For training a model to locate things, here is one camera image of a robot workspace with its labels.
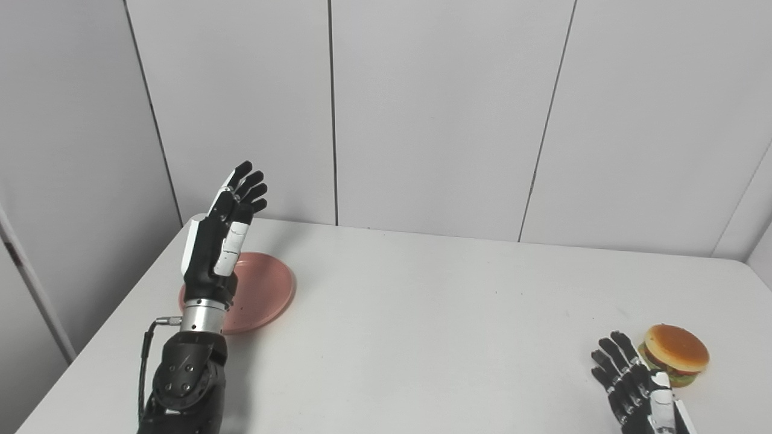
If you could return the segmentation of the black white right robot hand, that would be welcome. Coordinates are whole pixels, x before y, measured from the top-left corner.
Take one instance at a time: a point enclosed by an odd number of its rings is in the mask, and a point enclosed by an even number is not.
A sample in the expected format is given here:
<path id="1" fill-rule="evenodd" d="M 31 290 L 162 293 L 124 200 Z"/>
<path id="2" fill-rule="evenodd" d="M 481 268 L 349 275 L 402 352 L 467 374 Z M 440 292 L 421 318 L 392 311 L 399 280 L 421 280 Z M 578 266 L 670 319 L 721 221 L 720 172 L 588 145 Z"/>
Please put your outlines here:
<path id="1" fill-rule="evenodd" d="M 591 352 L 590 373 L 606 391 L 623 433 L 696 433 L 686 404 L 676 397 L 675 369 L 660 362 L 626 333 L 615 330 Z"/>

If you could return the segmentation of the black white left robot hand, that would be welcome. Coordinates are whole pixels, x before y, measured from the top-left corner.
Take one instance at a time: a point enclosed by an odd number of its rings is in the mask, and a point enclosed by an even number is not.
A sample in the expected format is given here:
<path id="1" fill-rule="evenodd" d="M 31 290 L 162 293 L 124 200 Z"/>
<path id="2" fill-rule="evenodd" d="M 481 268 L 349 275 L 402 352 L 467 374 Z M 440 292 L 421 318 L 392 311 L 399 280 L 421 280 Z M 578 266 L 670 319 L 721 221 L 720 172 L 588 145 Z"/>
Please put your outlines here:
<path id="1" fill-rule="evenodd" d="M 255 214 L 267 208 L 262 171 L 246 160 L 226 178 L 205 216 L 191 220 L 182 259 L 184 300 L 230 305 L 235 295 L 235 264 Z"/>

